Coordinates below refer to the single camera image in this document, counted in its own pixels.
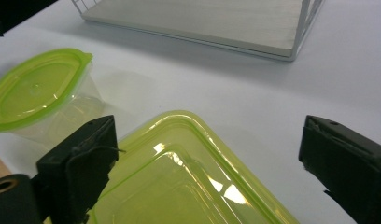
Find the black curtain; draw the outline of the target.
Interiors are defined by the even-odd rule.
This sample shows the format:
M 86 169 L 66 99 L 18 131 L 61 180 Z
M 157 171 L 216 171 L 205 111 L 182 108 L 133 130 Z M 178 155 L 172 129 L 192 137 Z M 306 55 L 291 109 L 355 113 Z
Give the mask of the black curtain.
M 58 0 L 0 0 L 0 37 Z

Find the white wire shelf rack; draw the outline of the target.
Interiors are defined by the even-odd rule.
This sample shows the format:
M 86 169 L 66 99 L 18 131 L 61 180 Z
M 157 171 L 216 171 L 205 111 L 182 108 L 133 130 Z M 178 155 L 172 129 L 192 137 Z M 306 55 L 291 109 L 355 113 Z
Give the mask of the white wire shelf rack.
M 292 62 L 324 0 L 70 0 L 85 21 Z

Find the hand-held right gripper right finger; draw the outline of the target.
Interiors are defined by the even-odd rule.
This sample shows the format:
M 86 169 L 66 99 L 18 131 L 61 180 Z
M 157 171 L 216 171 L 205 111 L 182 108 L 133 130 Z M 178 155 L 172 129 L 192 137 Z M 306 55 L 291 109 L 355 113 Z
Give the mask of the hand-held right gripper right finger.
M 298 159 L 358 224 L 381 224 L 381 145 L 308 115 Z

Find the round container with green lid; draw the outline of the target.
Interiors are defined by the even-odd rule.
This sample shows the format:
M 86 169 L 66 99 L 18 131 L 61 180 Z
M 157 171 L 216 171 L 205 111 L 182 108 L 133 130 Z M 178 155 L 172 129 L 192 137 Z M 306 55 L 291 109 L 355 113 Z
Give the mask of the round container with green lid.
M 105 103 L 91 76 L 92 55 L 54 49 L 15 66 L 0 79 L 0 133 L 54 147 Z

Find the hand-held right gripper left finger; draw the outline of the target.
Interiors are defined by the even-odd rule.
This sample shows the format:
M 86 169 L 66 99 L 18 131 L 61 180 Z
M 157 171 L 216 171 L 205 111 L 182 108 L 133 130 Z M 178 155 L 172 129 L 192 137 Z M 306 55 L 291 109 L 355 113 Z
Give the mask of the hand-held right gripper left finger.
M 84 224 L 119 159 L 112 115 L 86 122 L 37 163 L 41 216 L 53 224 Z

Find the rectangular container with green lid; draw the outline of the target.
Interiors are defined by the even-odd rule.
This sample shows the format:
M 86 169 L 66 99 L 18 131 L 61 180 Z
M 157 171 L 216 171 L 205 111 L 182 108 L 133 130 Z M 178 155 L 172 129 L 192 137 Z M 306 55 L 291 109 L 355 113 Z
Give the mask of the rectangular container with green lid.
M 189 111 L 160 114 L 119 148 L 87 224 L 300 224 Z

